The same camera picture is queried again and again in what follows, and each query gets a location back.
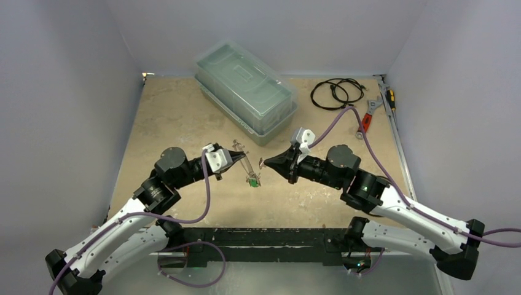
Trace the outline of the steel perforated key plate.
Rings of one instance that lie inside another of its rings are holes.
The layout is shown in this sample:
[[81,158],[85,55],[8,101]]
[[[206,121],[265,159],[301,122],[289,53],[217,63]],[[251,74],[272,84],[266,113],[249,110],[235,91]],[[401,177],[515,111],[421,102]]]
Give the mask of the steel perforated key plate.
[[[239,141],[237,140],[233,140],[233,145],[232,147],[234,148],[235,151],[243,151],[245,152],[246,154],[248,153],[248,151],[245,151],[244,148],[245,146],[243,144],[241,144]],[[240,161],[241,163],[241,166],[244,168],[245,172],[246,172],[246,183],[249,184],[249,179],[250,178],[257,178],[260,180],[260,174],[257,174],[254,169],[253,169],[253,166],[251,165],[251,162],[249,161],[248,157],[246,156],[244,159],[242,159]]]

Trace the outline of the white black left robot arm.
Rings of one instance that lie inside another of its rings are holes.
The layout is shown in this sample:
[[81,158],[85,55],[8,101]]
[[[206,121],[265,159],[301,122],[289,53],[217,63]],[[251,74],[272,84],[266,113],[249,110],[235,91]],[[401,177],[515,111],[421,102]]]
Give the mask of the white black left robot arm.
[[[113,217],[77,245],[66,251],[52,250],[45,257],[53,280],[49,294],[56,289],[62,294],[99,294],[103,280],[117,269],[156,251],[180,249],[182,225],[198,223],[210,210],[210,176],[221,179],[245,157],[245,152],[230,151],[217,143],[204,146],[192,160],[180,147],[165,149],[150,176]],[[167,216],[181,199],[178,190],[198,181],[205,183],[203,213],[195,219]]]

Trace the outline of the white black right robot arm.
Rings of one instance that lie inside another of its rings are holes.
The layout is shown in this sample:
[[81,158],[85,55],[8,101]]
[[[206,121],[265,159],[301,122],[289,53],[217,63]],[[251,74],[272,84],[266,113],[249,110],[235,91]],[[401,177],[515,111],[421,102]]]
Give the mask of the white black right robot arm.
[[388,248],[423,257],[443,273],[470,280],[479,258],[484,224],[476,219],[461,221],[437,213],[418,202],[401,197],[385,178],[359,167],[361,159],[345,144],[331,147],[325,159],[301,156],[297,146],[267,159],[261,168],[271,168],[289,183],[299,178],[340,190],[341,201],[365,214],[391,219],[400,228],[354,217],[344,236],[352,251]]

